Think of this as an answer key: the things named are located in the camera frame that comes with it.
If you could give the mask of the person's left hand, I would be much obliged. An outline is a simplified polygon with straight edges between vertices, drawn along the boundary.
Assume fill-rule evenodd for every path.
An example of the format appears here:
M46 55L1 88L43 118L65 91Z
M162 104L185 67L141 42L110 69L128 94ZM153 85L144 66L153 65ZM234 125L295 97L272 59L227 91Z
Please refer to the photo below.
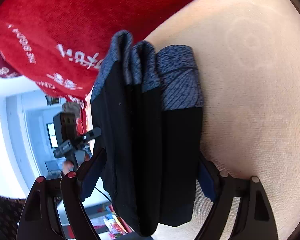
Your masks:
M90 155L89 154L85 154L85 157L84 157L84 161L88 161L90 159ZM71 162L71 161L64 161L63 164L62 164L62 173L63 175L67 175L69 172L73 171L73 168L74 168L74 164Z

